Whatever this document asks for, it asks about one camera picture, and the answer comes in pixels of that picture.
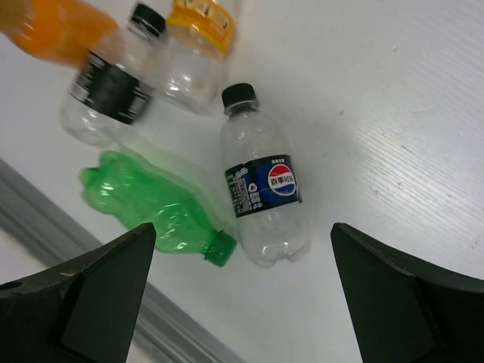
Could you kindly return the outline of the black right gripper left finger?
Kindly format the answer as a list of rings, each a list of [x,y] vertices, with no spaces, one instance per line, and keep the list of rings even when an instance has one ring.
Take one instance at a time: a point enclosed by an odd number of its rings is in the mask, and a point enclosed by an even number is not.
[[[1,285],[3,362],[125,362],[154,254],[144,223],[69,261]]]

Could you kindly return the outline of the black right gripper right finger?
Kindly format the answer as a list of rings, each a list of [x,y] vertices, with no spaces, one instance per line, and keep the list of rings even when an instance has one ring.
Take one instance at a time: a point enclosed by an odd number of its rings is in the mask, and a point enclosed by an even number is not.
[[[346,223],[330,239],[364,362],[481,362],[483,282]]]

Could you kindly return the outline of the clear Pepsi bottle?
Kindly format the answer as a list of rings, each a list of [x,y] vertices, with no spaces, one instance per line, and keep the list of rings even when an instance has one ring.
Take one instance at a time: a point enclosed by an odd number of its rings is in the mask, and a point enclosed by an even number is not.
[[[222,103],[222,162],[240,245],[262,268],[294,262],[309,251],[311,233],[289,135],[249,83],[227,87]]]

